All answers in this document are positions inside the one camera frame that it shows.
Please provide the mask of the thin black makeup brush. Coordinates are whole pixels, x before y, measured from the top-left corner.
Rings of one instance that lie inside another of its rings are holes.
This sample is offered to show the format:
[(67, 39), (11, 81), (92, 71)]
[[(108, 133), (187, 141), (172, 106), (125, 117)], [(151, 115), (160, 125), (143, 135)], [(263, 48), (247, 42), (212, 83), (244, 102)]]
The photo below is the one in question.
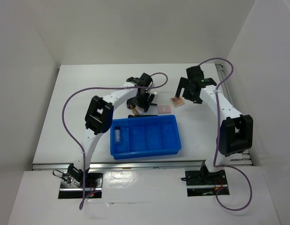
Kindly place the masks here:
[(155, 114), (142, 114), (142, 115), (128, 115), (128, 118), (141, 118), (141, 117), (153, 117), (158, 116)]

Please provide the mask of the clear bottle black cap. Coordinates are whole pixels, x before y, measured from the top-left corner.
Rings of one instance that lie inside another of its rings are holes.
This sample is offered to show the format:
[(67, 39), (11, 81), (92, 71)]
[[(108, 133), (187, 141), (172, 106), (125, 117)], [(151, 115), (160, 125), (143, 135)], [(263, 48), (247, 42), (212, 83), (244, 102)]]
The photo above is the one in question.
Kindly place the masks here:
[(114, 141), (115, 143), (121, 142), (121, 129), (119, 126), (116, 126), (114, 129)]

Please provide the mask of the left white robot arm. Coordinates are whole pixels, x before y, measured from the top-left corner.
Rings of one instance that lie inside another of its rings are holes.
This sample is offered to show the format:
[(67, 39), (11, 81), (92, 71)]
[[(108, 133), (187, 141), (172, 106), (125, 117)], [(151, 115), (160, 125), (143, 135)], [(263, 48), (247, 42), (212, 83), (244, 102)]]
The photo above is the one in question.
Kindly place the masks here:
[(67, 104), (75, 95), (83, 91), (94, 90), (95, 87), (76, 91), (66, 100), (62, 109), (62, 123), (66, 132), (79, 145), (82, 152), (81, 158), (70, 163), (67, 170), (67, 174), (75, 186), (82, 187), (87, 183), (91, 158), (99, 139), (111, 128), (114, 110), (124, 102), (128, 102), (129, 106), (138, 106), (147, 112), (154, 99), (154, 95), (149, 91), (152, 88), (152, 76), (143, 73), (139, 78), (128, 78), (124, 85), (119, 88), (111, 88), (113, 92), (108, 95), (103, 97), (94, 96), (84, 118), (86, 130), (81, 143), (70, 133), (66, 126), (65, 110)]

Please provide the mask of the small gold kabuki brush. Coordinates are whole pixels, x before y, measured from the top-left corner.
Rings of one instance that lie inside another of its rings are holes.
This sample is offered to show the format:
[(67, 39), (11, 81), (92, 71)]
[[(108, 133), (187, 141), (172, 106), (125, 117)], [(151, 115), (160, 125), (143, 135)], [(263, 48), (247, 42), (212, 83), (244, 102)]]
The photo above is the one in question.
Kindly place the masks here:
[(127, 108), (132, 111), (133, 115), (140, 115), (139, 111), (135, 108), (134, 105), (127, 105)]

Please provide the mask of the pink square compact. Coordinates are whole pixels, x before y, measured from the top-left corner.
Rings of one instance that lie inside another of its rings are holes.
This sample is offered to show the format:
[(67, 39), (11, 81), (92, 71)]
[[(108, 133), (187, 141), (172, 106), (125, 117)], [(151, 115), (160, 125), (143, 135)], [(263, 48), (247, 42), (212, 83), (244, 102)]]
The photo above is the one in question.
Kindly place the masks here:
[(171, 107), (170, 107), (170, 105), (159, 105), (157, 107), (157, 109), (158, 109), (158, 114), (171, 113)]

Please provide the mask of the large black powder brush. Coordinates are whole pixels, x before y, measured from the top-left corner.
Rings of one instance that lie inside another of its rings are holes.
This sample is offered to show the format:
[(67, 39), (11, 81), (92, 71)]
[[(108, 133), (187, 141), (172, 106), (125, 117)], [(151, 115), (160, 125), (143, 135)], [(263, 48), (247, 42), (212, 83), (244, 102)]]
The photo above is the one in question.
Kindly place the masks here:
[[(126, 106), (127, 106), (128, 109), (131, 109), (132, 107), (135, 107), (135, 106), (133, 106), (133, 100), (134, 100), (134, 99), (135, 99), (135, 98), (130, 98), (130, 99), (128, 99), (128, 100), (126, 101)], [(157, 106), (157, 103), (151, 102), (151, 105), (153, 105), (153, 106)]]

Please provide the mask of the brown eyeshadow palette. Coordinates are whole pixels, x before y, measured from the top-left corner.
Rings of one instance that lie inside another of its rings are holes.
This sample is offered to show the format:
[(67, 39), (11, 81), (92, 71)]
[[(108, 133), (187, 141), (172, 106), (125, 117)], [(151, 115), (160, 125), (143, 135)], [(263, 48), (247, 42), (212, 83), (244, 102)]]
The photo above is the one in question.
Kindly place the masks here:
[(185, 104), (185, 102), (180, 97), (172, 97), (170, 101), (174, 107), (182, 106)]

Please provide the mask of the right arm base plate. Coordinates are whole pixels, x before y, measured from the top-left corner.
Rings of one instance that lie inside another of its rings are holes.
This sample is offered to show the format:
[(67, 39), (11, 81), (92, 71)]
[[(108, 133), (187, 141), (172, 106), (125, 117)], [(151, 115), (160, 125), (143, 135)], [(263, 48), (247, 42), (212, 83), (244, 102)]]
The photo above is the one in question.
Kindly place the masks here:
[(216, 175), (204, 177), (201, 171), (185, 171), (181, 178), (187, 186), (187, 196), (213, 196), (230, 195), (226, 173), (224, 170), (216, 172)]

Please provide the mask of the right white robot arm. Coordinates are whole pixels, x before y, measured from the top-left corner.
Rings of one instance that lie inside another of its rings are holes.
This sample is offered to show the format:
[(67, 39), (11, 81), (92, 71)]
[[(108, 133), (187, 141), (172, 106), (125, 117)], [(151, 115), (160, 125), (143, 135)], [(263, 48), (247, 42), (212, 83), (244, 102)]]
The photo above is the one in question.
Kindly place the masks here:
[(200, 66), (186, 69), (180, 78), (175, 96), (195, 104), (206, 103), (217, 117), (216, 151), (200, 168), (199, 178), (211, 184), (223, 175), (224, 166), (235, 155), (252, 147), (253, 118), (238, 111), (223, 95), (212, 78), (205, 78)]

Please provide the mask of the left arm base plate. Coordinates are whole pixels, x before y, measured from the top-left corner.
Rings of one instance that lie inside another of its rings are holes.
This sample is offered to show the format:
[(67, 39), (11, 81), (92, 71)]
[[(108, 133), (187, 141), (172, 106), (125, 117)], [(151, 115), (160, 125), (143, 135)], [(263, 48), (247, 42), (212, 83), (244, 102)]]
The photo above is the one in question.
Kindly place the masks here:
[[(58, 199), (82, 199), (83, 182), (77, 182), (71, 178), (65, 171), (54, 169), (53, 176), (59, 178), (60, 188)], [(92, 172), (86, 174), (85, 196), (88, 199), (99, 199), (102, 197), (103, 173)]]

